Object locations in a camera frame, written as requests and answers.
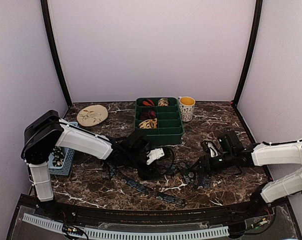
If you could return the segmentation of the floral cream rolled tie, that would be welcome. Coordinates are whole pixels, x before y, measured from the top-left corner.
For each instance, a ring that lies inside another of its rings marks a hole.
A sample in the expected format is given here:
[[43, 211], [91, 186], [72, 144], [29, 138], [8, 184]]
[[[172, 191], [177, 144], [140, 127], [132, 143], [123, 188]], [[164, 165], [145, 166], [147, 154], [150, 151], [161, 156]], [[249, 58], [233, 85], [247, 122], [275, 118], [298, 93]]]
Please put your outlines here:
[[168, 107], [169, 106], [169, 100], [167, 98], [161, 98], [159, 101], [158, 101], [158, 106], [159, 107]]

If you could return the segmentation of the light blue plastic basket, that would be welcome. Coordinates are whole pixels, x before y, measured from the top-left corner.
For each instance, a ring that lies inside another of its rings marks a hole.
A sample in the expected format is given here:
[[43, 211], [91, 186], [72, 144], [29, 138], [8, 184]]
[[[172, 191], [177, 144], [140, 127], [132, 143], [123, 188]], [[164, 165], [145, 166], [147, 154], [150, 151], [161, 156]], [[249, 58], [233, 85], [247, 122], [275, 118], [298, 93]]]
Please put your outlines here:
[[74, 149], [55, 146], [49, 155], [50, 174], [68, 176], [70, 174], [74, 154]]

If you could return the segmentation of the maroon navy striped rolled tie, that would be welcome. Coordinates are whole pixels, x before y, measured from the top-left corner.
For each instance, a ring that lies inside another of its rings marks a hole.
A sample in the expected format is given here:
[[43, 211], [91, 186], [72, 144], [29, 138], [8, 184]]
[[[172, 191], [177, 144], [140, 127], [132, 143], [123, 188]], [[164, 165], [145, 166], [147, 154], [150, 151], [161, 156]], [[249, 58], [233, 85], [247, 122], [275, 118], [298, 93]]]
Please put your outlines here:
[[153, 120], [156, 119], [156, 112], [154, 110], [146, 110], [146, 111], [142, 111], [139, 114], [139, 120]]

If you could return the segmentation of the green compartment organizer tray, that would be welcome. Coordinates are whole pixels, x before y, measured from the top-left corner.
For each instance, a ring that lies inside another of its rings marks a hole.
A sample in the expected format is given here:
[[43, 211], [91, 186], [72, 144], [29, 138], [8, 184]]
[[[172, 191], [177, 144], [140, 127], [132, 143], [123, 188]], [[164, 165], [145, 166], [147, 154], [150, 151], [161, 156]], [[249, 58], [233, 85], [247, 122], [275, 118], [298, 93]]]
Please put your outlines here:
[[[169, 106], [158, 106], [158, 101], [161, 98], [167, 98], [169, 100]], [[155, 106], [142, 106], [143, 99], [151, 99], [155, 103]], [[143, 120], [139, 120], [139, 114], [142, 111], [154, 110], [158, 119], [158, 125], [156, 129], [140, 129], [139, 123]], [[184, 135], [184, 127], [178, 107], [177, 99], [174, 97], [141, 97], [136, 99], [135, 107], [135, 129], [141, 131], [154, 146], [168, 146], [179, 145], [182, 143], [182, 137]]]

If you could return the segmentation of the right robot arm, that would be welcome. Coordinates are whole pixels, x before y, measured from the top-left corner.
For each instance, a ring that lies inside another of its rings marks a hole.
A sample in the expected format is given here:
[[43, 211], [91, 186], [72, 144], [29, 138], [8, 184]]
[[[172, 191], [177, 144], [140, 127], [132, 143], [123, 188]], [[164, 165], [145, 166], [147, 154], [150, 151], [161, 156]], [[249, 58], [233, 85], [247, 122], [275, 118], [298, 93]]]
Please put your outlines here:
[[234, 131], [227, 131], [218, 137], [218, 142], [221, 150], [217, 150], [213, 143], [202, 143], [206, 154], [192, 165], [191, 172], [212, 175], [232, 166], [300, 166], [278, 180], [260, 185], [251, 194], [251, 202], [246, 205], [246, 213], [249, 216], [258, 216], [264, 211], [265, 204], [302, 192], [302, 138], [279, 143], [263, 141], [245, 147]]

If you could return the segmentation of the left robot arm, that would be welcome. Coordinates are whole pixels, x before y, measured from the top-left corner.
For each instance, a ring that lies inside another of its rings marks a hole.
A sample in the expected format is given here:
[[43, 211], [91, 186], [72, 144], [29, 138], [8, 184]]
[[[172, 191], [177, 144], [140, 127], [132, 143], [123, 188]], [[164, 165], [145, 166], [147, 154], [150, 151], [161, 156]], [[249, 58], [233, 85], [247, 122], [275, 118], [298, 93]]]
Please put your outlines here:
[[113, 138], [82, 129], [50, 110], [30, 124], [24, 131], [21, 158], [28, 165], [41, 209], [50, 218], [61, 214], [55, 203], [49, 173], [49, 156], [54, 148], [65, 148], [94, 156], [114, 165], [127, 164], [138, 172], [139, 178], [151, 180], [159, 175], [156, 162], [169, 156], [168, 148], [153, 147], [140, 131]]

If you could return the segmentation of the black front rail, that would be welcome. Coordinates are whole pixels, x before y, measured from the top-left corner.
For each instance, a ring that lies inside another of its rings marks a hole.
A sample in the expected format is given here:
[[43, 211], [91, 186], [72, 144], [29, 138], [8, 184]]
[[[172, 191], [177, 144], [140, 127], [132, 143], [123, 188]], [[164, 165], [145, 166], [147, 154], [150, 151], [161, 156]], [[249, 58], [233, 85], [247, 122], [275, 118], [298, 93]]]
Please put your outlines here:
[[188, 224], [196, 222], [209, 222], [209, 224], [239, 224], [250, 220], [257, 221], [260, 216], [266, 215], [262, 210], [255, 217], [244, 212], [248, 203], [239, 203], [220, 207], [211, 207], [192, 210], [109, 210], [102, 208], [85, 207], [72, 204], [57, 203], [57, 207], [66, 214], [66, 222], [79, 226], [97, 226], [100, 223], [138, 224], [138, 225], [164, 225]]

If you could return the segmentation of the black white patterned tie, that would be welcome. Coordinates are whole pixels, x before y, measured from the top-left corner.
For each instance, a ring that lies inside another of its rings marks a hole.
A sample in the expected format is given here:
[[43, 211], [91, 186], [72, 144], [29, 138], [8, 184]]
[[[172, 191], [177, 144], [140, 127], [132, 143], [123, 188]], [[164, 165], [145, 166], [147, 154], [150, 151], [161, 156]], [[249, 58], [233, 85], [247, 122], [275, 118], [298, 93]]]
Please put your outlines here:
[[54, 147], [53, 148], [53, 161], [52, 164], [54, 167], [61, 167], [64, 163], [64, 159], [65, 159], [65, 154], [62, 151], [61, 147]]

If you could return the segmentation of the yellow patterned rolled tie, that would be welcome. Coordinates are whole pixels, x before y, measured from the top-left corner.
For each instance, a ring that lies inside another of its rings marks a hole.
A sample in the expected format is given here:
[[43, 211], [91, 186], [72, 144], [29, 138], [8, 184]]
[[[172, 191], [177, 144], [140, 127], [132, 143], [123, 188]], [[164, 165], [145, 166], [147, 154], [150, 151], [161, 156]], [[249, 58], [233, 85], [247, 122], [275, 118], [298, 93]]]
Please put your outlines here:
[[156, 129], [158, 125], [158, 119], [148, 119], [139, 123], [140, 129]]

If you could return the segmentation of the red navy striped rolled tie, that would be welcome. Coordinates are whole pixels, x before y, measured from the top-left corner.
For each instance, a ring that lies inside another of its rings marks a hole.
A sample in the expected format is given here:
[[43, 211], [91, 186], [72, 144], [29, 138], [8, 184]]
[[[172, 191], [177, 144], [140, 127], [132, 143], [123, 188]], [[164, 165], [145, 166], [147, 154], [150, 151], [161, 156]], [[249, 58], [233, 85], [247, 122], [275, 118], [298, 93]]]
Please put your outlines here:
[[155, 103], [153, 102], [153, 100], [146, 98], [142, 100], [141, 105], [145, 107], [153, 107], [155, 106]]

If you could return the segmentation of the dark floral necktie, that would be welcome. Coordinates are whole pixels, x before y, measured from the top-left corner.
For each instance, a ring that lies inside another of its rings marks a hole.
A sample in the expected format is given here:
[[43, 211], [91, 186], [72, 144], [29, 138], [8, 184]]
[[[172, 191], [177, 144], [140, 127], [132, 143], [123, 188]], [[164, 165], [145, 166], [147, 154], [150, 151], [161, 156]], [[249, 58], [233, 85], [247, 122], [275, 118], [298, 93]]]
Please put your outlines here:
[[[137, 182], [128, 176], [124, 175], [118, 167], [116, 167], [111, 162], [106, 162], [102, 165], [104, 169], [108, 170], [107, 179], [111, 180], [112, 177], [116, 176], [120, 181], [135, 189], [136, 191], [143, 193], [145, 195], [154, 197], [161, 201], [165, 201], [167, 203], [176, 204], [182, 207], [187, 205], [187, 202], [183, 198], [179, 198], [174, 195], [168, 195], [166, 191], [168, 190], [180, 190], [180, 187], [148, 187], [140, 182]], [[199, 173], [193, 171], [189, 165], [181, 164], [180, 166], [172, 163], [170, 166], [166, 166], [165, 168], [158, 171], [158, 175], [155, 176], [155, 179], [158, 180], [160, 178], [166, 178], [167, 176], [176, 176], [180, 174], [183, 179], [181, 180], [181, 185], [183, 187], [188, 186], [191, 189], [205, 189], [211, 187], [211, 176], [203, 173]]]

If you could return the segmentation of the right black frame post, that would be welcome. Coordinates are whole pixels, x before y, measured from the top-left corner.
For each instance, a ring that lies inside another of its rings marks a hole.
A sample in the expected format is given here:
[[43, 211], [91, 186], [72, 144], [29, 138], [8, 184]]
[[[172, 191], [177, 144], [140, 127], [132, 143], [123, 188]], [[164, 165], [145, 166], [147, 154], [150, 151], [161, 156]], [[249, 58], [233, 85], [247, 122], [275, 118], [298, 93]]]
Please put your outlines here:
[[254, 9], [254, 15], [252, 20], [252, 27], [251, 27], [250, 37], [248, 41], [247, 51], [246, 51], [241, 75], [239, 78], [238, 86], [234, 95], [234, 99], [232, 100], [232, 104], [231, 104], [233, 108], [237, 108], [248, 75], [249, 67], [251, 64], [251, 60], [255, 48], [258, 28], [259, 28], [259, 23], [262, 13], [262, 5], [263, 5], [263, 0], [255, 1], [255, 9]]

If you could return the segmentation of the left black frame post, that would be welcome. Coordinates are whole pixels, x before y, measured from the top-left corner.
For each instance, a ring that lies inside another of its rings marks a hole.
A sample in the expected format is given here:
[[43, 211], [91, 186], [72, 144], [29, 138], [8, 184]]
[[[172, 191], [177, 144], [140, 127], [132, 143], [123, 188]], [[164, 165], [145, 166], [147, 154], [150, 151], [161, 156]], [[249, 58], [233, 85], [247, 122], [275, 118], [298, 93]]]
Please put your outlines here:
[[46, 35], [50, 47], [50, 52], [51, 56], [53, 59], [55, 71], [59, 80], [59, 84], [63, 93], [63, 97], [66, 101], [67, 107], [72, 106], [72, 100], [71, 96], [67, 87], [67, 83], [64, 77], [64, 73], [62, 70], [61, 62], [59, 59], [59, 54], [55, 42], [55, 37], [53, 33], [53, 26], [52, 26], [52, 21], [51, 21], [51, 16], [50, 16], [50, 10], [49, 10], [49, 1], [48, 0], [40, 0], [41, 2], [41, 9], [42, 9], [42, 15], [43, 15], [43, 20], [44, 20], [44, 25], [45, 25], [45, 30], [46, 30]]

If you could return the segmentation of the white mug yellow inside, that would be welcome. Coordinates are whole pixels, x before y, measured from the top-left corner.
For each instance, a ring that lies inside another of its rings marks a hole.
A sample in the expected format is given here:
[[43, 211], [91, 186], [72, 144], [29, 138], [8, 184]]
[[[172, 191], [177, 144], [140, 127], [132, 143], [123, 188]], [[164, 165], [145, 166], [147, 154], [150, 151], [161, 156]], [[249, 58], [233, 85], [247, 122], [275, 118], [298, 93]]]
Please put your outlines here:
[[178, 97], [178, 106], [183, 122], [190, 122], [193, 119], [193, 113], [196, 101], [191, 97]]

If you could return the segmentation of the round bird-pattern plate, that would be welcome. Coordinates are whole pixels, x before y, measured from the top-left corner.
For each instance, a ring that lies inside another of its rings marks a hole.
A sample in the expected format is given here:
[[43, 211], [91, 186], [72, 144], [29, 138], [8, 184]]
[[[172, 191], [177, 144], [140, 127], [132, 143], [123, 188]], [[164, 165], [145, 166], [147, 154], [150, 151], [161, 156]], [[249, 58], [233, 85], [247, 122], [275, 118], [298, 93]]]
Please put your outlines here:
[[79, 111], [77, 122], [83, 127], [93, 127], [108, 117], [108, 110], [102, 105], [91, 105]]

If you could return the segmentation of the black frame post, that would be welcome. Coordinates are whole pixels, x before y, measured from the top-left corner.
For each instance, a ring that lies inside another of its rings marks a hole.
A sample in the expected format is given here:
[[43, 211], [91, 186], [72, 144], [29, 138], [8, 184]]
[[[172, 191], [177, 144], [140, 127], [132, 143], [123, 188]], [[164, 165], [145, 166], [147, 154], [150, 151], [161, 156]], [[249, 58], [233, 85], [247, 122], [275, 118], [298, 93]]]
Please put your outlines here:
[[255, 48], [258, 28], [259, 28], [259, 23], [262, 13], [262, 5], [263, 5], [263, 0], [255, 1], [255, 9], [254, 9], [254, 15], [252, 20], [252, 27], [251, 27], [250, 37], [248, 41], [247, 51], [246, 51], [241, 75], [239, 78], [238, 86], [234, 95], [234, 99], [232, 100], [232, 104], [231, 104], [233, 108], [237, 108], [248, 75], [249, 67], [251, 64], [251, 60]]
[[51, 16], [50, 16], [50, 10], [49, 10], [49, 1], [48, 0], [40, 0], [41, 2], [41, 9], [42, 9], [42, 15], [43, 15], [43, 20], [44, 20], [44, 25], [45, 25], [45, 30], [46, 30], [46, 35], [50, 47], [50, 52], [51, 56], [53, 59], [55, 71], [59, 80], [59, 84], [63, 93], [63, 97], [66, 101], [67, 107], [72, 106], [72, 100], [71, 96], [67, 87], [67, 83], [64, 77], [64, 73], [62, 70], [61, 62], [59, 59], [59, 54], [55, 42], [55, 37], [53, 33], [53, 26], [52, 26], [52, 21], [51, 21]]

